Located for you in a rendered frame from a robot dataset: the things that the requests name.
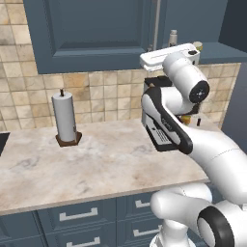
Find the white paper towel roll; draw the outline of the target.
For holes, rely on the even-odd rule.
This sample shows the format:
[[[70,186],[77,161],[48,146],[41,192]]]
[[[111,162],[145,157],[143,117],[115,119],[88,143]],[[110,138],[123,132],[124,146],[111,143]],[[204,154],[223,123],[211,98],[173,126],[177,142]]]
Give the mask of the white paper towel roll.
[[[54,94],[51,99],[59,138],[63,142],[74,141],[76,136],[76,124],[72,94],[61,89],[58,93]]]

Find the blue base cabinet door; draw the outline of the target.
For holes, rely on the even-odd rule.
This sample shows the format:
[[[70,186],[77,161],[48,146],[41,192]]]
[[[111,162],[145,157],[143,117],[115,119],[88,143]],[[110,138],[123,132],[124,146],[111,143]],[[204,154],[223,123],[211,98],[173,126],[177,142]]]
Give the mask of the blue base cabinet door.
[[[0,216],[0,247],[47,247],[35,211]]]

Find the open blue cabinet door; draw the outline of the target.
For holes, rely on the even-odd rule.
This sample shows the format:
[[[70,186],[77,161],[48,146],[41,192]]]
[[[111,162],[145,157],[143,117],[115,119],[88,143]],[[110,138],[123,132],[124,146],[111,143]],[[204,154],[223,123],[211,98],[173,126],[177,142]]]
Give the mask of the open blue cabinet door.
[[[228,0],[219,41],[247,53],[247,0]]]

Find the brown paper towel holder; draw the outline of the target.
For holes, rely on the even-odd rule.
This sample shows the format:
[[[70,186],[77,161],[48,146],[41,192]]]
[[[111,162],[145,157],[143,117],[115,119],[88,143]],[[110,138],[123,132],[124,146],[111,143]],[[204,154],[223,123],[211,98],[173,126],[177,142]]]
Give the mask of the brown paper towel holder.
[[[69,141],[69,142],[64,142],[59,138],[58,134],[55,136],[55,138],[56,138],[56,140],[57,140],[57,142],[58,142],[60,147],[77,146],[78,143],[80,142],[81,138],[82,138],[82,133],[77,131],[76,140],[75,141],[73,140],[73,141]]]

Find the blue drawer front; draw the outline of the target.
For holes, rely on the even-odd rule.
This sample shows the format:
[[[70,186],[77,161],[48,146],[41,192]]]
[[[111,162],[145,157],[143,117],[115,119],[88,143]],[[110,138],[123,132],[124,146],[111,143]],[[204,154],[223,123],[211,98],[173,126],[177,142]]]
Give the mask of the blue drawer front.
[[[162,221],[155,218],[133,219],[124,225],[123,244],[134,244],[152,238],[159,233]]]
[[[38,215],[45,233],[110,223],[116,221],[116,200],[105,199],[40,209]]]
[[[152,192],[126,196],[124,199],[124,217],[152,214],[151,211]]]
[[[117,247],[115,223],[48,233],[45,238],[48,247]]]

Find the black hob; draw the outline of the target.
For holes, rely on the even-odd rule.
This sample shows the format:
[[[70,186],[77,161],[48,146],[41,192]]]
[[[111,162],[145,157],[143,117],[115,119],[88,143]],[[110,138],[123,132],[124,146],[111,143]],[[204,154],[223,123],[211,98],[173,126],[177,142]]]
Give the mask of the black hob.
[[[6,146],[9,136],[10,136],[10,132],[0,133],[0,155],[2,154]]]

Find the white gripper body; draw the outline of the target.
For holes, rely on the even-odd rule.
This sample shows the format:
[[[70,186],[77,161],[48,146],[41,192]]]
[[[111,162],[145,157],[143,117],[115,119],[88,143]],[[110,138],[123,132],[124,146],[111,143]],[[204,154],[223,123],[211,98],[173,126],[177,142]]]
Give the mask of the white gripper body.
[[[146,71],[161,70],[162,63],[166,57],[178,52],[188,58],[194,65],[197,64],[197,49],[192,43],[184,43],[143,53],[140,55],[140,64]]]

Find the grey bottle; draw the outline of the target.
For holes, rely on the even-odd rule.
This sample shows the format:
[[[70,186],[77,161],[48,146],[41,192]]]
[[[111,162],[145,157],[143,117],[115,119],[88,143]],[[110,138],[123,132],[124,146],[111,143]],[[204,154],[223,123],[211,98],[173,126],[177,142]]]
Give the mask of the grey bottle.
[[[169,46],[176,46],[178,43],[178,31],[172,30],[170,32]]]

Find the blue wall cabinet door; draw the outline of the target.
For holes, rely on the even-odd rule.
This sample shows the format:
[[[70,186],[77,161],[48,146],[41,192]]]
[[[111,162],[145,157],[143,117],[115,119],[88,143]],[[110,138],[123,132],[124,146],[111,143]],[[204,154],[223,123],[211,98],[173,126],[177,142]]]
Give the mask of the blue wall cabinet door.
[[[137,69],[151,0],[23,0],[38,73]]]

